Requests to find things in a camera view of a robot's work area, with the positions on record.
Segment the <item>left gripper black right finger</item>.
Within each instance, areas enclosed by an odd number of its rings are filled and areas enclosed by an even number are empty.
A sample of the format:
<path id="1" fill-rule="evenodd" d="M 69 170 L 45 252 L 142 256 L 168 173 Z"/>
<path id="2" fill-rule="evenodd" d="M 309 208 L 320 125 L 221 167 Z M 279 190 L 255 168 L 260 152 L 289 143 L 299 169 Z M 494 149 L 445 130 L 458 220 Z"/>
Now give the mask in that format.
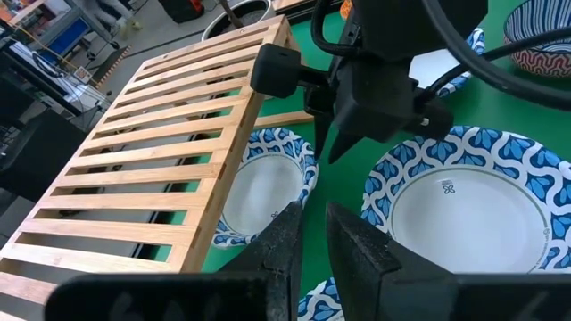
<path id="1" fill-rule="evenodd" d="M 345 321 L 571 321 L 571 274 L 453 273 L 327 204 Z"/>

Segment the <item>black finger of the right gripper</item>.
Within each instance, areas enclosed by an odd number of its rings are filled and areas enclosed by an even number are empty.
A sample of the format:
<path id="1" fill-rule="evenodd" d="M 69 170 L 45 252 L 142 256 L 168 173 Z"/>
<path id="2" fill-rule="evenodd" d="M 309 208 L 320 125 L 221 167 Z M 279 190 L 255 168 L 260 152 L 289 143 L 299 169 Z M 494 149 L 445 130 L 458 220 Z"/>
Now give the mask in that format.
<path id="1" fill-rule="evenodd" d="M 333 164 L 338 161 L 361 139 L 361 136 L 347 134 L 345 132 L 339 131 L 330 148 L 328 163 Z"/>
<path id="2" fill-rule="evenodd" d="M 324 113 L 314 116 L 314 134 L 315 134 L 315 158 L 318 160 L 323 152 L 327 133 L 331 126 L 334 116 Z"/>

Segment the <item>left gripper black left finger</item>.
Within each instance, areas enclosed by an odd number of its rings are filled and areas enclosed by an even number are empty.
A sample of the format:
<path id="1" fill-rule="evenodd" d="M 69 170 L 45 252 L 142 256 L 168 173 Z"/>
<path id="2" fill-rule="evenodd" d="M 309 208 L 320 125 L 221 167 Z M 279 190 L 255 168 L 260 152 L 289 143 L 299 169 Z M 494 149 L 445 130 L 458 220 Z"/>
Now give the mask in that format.
<path id="1" fill-rule="evenodd" d="M 302 204 L 290 202 L 216 272 L 88 274 L 56 287 L 45 321 L 294 321 Z"/>

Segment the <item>blue patterned paper bowl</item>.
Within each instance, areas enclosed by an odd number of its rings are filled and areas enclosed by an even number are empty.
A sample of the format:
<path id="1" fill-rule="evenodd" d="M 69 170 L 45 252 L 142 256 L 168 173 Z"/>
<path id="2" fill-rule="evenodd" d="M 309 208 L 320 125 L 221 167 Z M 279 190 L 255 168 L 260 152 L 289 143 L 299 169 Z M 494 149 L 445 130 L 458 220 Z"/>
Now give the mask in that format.
<path id="1" fill-rule="evenodd" d="M 456 126 L 395 145 L 361 216 L 452 272 L 571 274 L 571 162 L 519 134 Z"/>
<path id="2" fill-rule="evenodd" d="M 218 248 L 250 243 L 290 203 L 305 204 L 319 166 L 311 144 L 286 128 L 250 134 L 212 244 Z"/>
<path id="3" fill-rule="evenodd" d="M 318 284 L 299 301 L 297 320 L 344 321 L 343 308 L 333 277 Z"/>
<path id="4" fill-rule="evenodd" d="M 468 36 L 467 43 L 477 54 L 482 54 L 485 51 L 484 31 L 481 28 L 474 29 Z M 459 62 L 448 50 L 436 50 L 415 56 L 410 65 L 409 77 L 415 79 L 420 88 L 426 89 L 438 78 L 458 65 Z M 437 95 L 444 97 L 461 89 L 471 77 L 472 75 L 469 71 L 463 72 L 440 87 Z"/>

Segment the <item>red zigzag patterned bowl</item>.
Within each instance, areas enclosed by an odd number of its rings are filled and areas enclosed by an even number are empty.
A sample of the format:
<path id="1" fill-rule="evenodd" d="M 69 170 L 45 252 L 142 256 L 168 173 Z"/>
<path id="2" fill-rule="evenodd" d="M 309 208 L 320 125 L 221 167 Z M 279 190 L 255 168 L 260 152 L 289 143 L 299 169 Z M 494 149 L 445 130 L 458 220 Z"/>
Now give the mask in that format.
<path id="1" fill-rule="evenodd" d="M 504 43 L 571 27 L 571 0 L 526 0 L 504 22 Z M 510 56 L 522 70 L 549 78 L 571 78 L 571 37 L 525 49 Z"/>

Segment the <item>wooden slatted shelf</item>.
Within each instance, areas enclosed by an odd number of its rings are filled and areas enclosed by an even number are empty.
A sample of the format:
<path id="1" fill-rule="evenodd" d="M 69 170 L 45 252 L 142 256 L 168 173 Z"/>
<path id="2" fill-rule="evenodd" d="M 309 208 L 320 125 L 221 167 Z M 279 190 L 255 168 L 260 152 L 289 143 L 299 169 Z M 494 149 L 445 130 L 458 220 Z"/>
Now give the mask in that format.
<path id="1" fill-rule="evenodd" d="M 77 275 L 199 270 L 239 167 L 265 152 L 294 158 L 272 178 L 308 198 L 309 147 L 282 129 L 306 115 L 262 117 L 250 86 L 264 45 L 296 47 L 285 16 L 141 64 L 0 248 L 0 321 L 40 318 Z"/>

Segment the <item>black bag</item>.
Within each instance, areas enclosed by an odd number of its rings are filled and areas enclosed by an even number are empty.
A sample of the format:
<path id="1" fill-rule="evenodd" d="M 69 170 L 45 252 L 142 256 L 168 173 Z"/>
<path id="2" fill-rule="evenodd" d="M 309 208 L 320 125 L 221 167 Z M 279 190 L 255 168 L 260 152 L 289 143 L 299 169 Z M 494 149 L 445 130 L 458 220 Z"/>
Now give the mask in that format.
<path id="1" fill-rule="evenodd" d="M 195 20 L 204 14 L 202 0 L 158 0 L 177 24 Z"/>

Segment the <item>blue panel cart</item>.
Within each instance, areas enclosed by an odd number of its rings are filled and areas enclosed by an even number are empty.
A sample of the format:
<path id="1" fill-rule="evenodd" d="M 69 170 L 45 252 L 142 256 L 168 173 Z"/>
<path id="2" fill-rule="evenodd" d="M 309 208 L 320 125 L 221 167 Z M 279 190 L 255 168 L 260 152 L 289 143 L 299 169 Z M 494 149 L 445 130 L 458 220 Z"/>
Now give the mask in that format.
<path id="1" fill-rule="evenodd" d="M 82 18 L 57 22 L 42 35 L 40 42 L 45 47 L 40 47 L 37 52 L 48 62 L 56 62 L 72 50 L 90 30 Z"/>

